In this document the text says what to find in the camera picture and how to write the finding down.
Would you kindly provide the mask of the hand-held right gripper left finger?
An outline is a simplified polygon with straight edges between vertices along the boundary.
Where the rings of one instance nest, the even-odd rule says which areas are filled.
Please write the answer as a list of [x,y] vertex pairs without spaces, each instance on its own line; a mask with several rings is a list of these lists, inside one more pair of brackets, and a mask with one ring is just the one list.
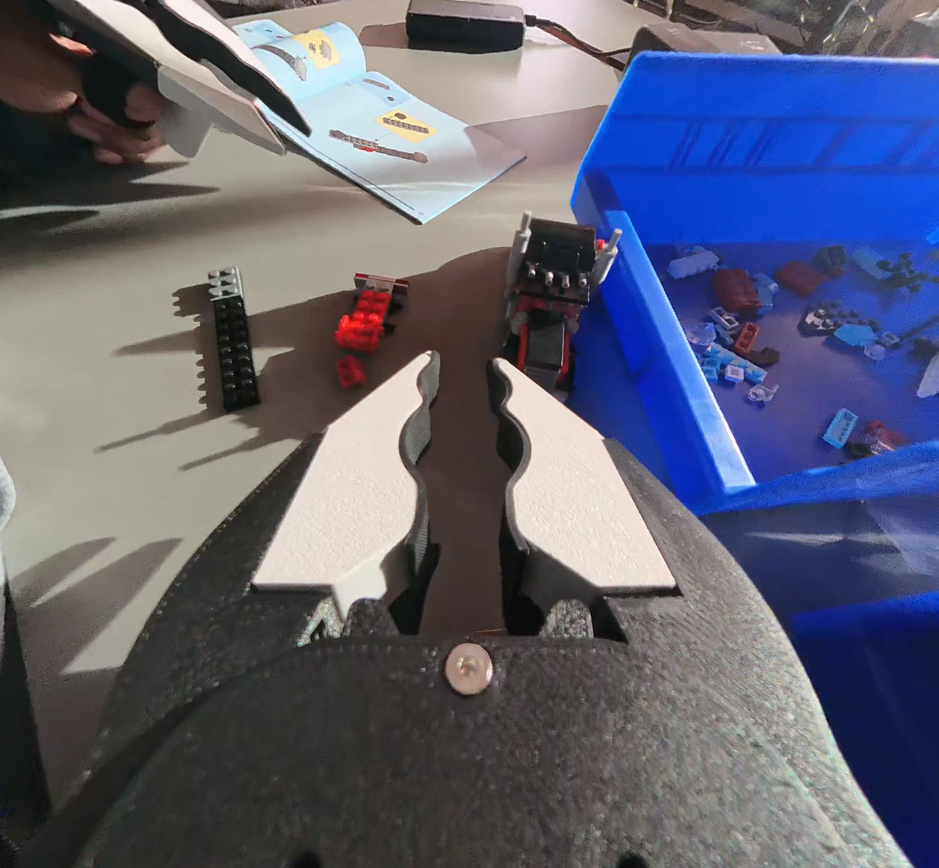
[[322,431],[254,591],[325,594],[342,621],[379,601],[400,632],[419,632],[439,556],[418,463],[439,387],[439,353],[419,353]]

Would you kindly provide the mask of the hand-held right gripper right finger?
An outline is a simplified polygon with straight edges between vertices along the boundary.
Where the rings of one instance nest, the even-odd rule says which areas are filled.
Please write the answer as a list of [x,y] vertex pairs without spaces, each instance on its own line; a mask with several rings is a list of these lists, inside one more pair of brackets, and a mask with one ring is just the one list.
[[510,361],[487,368],[497,451],[509,468],[499,530],[501,608],[512,636],[536,636],[576,601],[674,596],[677,582],[593,426]]

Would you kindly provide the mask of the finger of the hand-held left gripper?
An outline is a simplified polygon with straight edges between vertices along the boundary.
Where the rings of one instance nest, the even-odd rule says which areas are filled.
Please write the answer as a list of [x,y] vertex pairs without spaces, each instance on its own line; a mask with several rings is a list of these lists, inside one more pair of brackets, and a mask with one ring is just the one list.
[[253,100],[223,85],[205,65],[185,56],[135,8],[115,0],[77,0],[78,18],[90,20],[113,46],[128,47],[150,62],[166,101],[159,130],[179,155],[194,157],[215,128],[283,156],[286,148]]
[[143,0],[142,11],[186,58],[230,91],[260,103],[302,135],[311,128],[295,101],[239,35],[200,0]]

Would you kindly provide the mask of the long black brick plate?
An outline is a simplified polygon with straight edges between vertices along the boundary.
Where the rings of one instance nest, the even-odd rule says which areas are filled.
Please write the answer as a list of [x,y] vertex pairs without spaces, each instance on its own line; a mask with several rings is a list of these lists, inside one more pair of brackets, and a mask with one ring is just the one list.
[[214,300],[212,310],[222,406],[237,413],[261,402],[243,295]]

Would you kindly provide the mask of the small red brick assembly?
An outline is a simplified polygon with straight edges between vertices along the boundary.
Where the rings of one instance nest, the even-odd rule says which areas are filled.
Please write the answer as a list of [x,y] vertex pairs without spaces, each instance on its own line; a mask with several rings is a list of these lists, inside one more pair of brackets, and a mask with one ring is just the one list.
[[409,293],[409,281],[384,275],[356,273],[355,303],[341,317],[335,330],[336,345],[354,354],[371,354],[384,336],[394,330],[390,320],[400,311]]

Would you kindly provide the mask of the light blue instruction booklet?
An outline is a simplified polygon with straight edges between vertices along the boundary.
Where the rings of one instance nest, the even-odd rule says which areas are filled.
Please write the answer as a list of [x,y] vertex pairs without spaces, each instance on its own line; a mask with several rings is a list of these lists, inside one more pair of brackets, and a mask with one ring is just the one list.
[[343,23],[293,33],[261,18],[234,31],[310,129],[302,134],[261,105],[278,134],[419,224],[527,157],[367,69],[357,35]]

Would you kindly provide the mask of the blue plastic bin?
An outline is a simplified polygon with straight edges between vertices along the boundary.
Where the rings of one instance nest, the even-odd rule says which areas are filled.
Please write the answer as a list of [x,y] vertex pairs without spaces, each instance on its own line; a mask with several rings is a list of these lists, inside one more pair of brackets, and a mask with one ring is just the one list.
[[869,802],[938,865],[938,593],[792,616],[792,643]]
[[571,210],[619,256],[576,338],[575,412],[698,513],[937,492],[937,440],[757,481],[661,281],[706,245],[937,251],[937,62],[643,53]]

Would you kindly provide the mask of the grey desk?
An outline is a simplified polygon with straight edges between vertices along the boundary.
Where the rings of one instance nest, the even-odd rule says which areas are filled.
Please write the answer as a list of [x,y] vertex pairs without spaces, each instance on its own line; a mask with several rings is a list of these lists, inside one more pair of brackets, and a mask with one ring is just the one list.
[[[2,459],[17,489],[4,554],[50,794],[80,780],[117,669],[204,538],[307,436],[357,400],[333,335],[356,272],[410,280],[368,385],[440,353],[422,460],[441,545],[423,630],[501,627],[505,469],[486,363],[519,217],[568,220],[581,159],[618,87],[532,30],[524,48],[412,51],[409,0],[287,13],[340,21],[368,64],[527,158],[426,226],[304,156],[228,134],[128,175],[69,175],[2,200]],[[207,274],[237,266],[261,402],[227,414]]]

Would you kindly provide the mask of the person's left hand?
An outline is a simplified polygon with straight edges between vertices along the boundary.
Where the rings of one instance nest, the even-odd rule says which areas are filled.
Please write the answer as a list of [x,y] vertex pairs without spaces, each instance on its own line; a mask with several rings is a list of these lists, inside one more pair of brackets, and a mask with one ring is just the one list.
[[165,145],[159,120],[165,103],[147,84],[117,67],[112,93],[123,99],[115,118],[88,97],[85,73],[93,51],[60,38],[31,17],[21,0],[2,0],[1,99],[53,134],[70,134],[102,165],[143,163]]

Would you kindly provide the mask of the black power adapter box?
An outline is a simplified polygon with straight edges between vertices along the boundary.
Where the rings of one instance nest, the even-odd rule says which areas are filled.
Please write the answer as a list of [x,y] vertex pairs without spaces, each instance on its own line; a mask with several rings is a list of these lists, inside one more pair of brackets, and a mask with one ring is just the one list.
[[527,28],[522,8],[502,3],[411,0],[405,14],[408,45],[440,52],[512,52]]

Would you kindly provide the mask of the red and black toy truck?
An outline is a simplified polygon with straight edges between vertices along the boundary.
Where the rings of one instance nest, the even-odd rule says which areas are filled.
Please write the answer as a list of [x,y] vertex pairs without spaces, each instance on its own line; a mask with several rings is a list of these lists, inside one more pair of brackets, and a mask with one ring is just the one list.
[[622,230],[608,239],[589,226],[522,215],[504,286],[500,356],[563,403],[574,389],[572,339],[618,255]]

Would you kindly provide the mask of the pile of loose toy bricks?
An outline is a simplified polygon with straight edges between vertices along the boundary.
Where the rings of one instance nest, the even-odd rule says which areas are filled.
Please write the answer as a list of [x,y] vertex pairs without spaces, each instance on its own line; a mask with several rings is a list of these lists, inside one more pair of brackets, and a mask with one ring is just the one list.
[[705,245],[663,264],[757,481],[937,440],[937,251]]

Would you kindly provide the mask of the black cube device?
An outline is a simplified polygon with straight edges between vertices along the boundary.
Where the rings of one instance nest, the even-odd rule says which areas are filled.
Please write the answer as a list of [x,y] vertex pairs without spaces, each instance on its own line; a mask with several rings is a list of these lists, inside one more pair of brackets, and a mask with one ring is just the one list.
[[759,33],[690,29],[670,21],[649,24],[637,31],[629,49],[626,69],[644,52],[760,56],[782,54],[768,36]]

